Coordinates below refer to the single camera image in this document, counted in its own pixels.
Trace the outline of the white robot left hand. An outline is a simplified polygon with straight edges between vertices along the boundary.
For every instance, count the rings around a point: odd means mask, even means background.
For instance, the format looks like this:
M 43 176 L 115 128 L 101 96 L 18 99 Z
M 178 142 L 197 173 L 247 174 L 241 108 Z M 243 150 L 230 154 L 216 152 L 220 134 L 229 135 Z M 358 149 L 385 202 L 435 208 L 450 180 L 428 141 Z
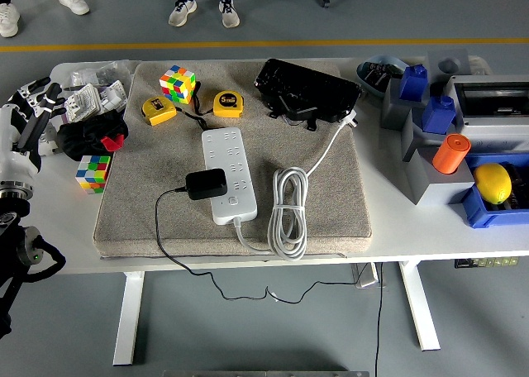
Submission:
M 1 106 L 1 180 L 32 184 L 41 169 L 39 141 L 65 111 L 62 88 L 49 77 L 21 86 Z

